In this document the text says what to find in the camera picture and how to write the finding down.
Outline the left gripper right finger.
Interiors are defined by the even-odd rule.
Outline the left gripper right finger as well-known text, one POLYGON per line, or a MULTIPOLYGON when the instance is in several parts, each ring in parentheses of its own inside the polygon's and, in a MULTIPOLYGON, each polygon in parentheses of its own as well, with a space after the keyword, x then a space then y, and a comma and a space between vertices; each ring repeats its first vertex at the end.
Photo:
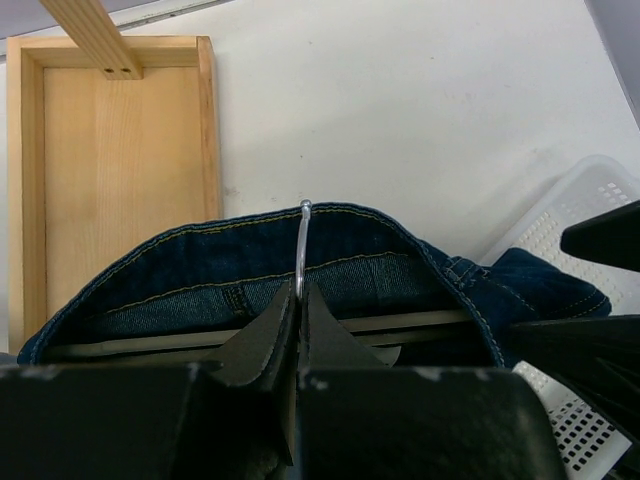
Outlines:
POLYGON ((330 312, 320 288, 304 287, 300 303, 300 377, 319 370, 352 370, 393 366, 400 347, 363 345, 330 312))

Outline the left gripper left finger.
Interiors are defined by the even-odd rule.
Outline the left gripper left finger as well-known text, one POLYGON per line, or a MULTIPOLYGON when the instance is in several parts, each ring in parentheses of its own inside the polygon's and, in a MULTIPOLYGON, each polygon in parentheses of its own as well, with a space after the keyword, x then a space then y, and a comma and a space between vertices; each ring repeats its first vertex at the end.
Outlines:
POLYGON ((284 282, 265 310, 203 368, 204 408, 216 465, 257 457, 292 463, 295 430, 296 295, 284 282))

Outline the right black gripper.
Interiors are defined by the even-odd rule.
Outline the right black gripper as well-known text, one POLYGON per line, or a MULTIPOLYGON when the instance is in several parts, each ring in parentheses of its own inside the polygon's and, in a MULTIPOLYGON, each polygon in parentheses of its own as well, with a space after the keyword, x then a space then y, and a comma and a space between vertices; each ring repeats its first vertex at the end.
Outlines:
MULTIPOLYGON (((638 272, 639 203, 565 229, 560 249, 638 272)), ((637 315, 516 324, 506 344, 542 397, 571 479, 603 479, 639 445, 637 315)))

